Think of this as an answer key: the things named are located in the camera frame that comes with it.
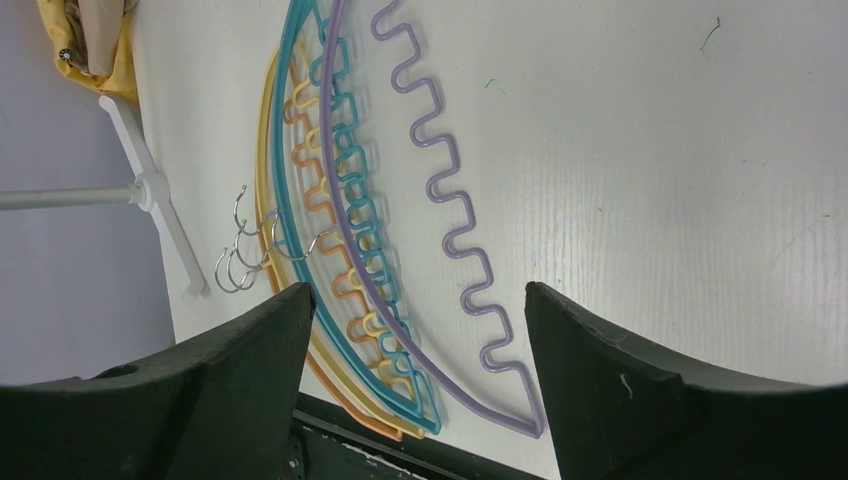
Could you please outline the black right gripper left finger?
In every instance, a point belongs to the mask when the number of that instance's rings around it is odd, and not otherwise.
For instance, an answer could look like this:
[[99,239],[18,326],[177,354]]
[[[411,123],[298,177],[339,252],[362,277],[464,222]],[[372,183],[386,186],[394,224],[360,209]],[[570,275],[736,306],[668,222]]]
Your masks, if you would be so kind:
[[294,284],[99,375],[1,390],[5,479],[281,479],[316,300]]

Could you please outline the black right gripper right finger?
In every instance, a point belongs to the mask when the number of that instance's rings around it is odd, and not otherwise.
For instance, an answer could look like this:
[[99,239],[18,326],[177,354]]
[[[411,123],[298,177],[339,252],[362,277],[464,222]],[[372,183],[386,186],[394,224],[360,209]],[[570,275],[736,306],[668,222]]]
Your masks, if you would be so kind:
[[552,287],[525,318],[565,479],[843,479],[847,388],[719,367],[611,323]]

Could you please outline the purple wavy hanger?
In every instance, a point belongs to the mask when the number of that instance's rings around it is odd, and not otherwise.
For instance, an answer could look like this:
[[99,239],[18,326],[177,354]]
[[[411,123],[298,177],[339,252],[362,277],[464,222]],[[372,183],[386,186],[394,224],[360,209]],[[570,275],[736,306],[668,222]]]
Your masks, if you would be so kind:
[[393,67],[390,74],[392,89],[401,95],[410,94],[418,89],[425,89],[432,101],[432,110],[415,119],[409,127],[409,137],[412,144],[420,149],[444,145],[448,151],[449,167],[435,173],[427,179],[425,192],[428,200],[434,204],[446,204],[449,202],[459,203],[465,214],[465,222],[447,231],[441,240],[441,249],[444,255],[451,260],[464,260],[474,258],[479,261],[483,273],[483,280],[466,287],[459,295],[459,303],[463,312],[472,317],[494,315],[498,318],[503,330],[503,336],[485,343],[478,353],[478,359],[484,370],[493,374],[515,373],[519,376],[529,403],[531,418],[524,420],[515,416],[501,413],[489,408],[463,387],[455,382],[447,373],[441,370],[434,361],[418,346],[407,330],[401,326],[396,315],[392,313],[386,302],[378,293],[376,284],[366,272],[364,261],[358,254],[352,255],[355,272],[360,276],[361,285],[365,290],[366,297],[371,300],[377,310],[378,317],[383,320],[389,331],[395,336],[402,347],[402,351],[413,358],[413,362],[422,367],[436,382],[458,401],[467,410],[478,417],[508,430],[524,435],[529,438],[539,439],[547,428],[547,419],[544,414],[543,402],[531,376],[529,367],[517,360],[497,362],[492,358],[492,353],[510,345],[515,340],[513,323],[508,312],[498,302],[477,304],[473,301],[473,295],[491,288],[495,283],[495,276],[488,252],[478,246],[458,248],[455,240],[472,232],[477,227],[477,215],[473,200],[464,189],[450,192],[442,192],[439,183],[449,179],[461,170],[461,155],[456,137],[451,133],[439,133],[430,137],[423,137],[421,129],[438,118],[445,110],[445,99],[441,90],[441,82],[434,75],[421,76],[406,84],[401,82],[401,76],[420,62],[423,57],[423,48],[414,27],[409,22],[399,22],[391,28],[382,31],[380,23],[385,17],[393,13],[398,7],[396,1],[391,1],[378,10],[370,21],[370,31],[374,39],[387,41],[394,37],[404,35],[410,41],[412,54],[405,60]]

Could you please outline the blue wavy hanger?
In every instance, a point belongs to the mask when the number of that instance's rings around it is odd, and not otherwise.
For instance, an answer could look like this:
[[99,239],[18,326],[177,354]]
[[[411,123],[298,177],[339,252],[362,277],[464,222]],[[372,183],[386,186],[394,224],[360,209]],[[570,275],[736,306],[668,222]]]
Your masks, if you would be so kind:
[[[288,77],[289,61],[294,58],[297,45],[303,47],[310,59],[310,84],[298,95],[304,101],[315,95],[318,100],[321,70],[321,47],[326,39],[329,21],[313,1],[294,1],[287,11],[279,42],[281,78],[274,82],[273,92],[279,103],[271,108],[271,125],[281,127],[281,133],[272,133],[270,168],[274,187],[278,224],[274,228],[274,246],[277,259],[288,259],[297,280],[316,288],[317,333],[336,356],[340,366],[348,370],[365,392],[377,403],[397,416],[424,429],[426,436],[437,434],[442,422],[434,392],[426,374],[417,368],[410,355],[402,351],[400,343],[389,331],[373,303],[366,297],[360,276],[355,272],[352,255],[364,261],[366,272],[376,284],[378,293],[390,308],[398,300],[397,283],[392,275],[381,238],[381,225],[376,205],[368,192],[369,169],[367,156],[357,141],[355,132],[359,112],[355,97],[340,87],[340,80],[349,70],[348,49],[338,40],[337,62],[330,84],[330,108],[334,119],[331,128],[331,147],[335,158],[332,170],[327,170],[322,159],[321,128],[317,120],[320,101],[307,113],[310,121],[320,128],[317,143],[321,147],[318,165],[327,176],[330,205],[335,212],[327,214],[309,212],[303,203],[303,193],[318,184],[316,172],[308,168],[298,171],[291,163],[293,133],[302,134],[299,128],[283,122],[285,102],[293,89]],[[375,360],[375,353],[365,343],[347,343],[339,338],[352,325],[352,320],[362,315],[356,299],[340,300],[332,292],[334,280],[344,280],[340,292],[362,293],[366,305],[375,316],[355,330],[370,333],[377,339],[379,351],[388,362],[373,370],[367,363]]]

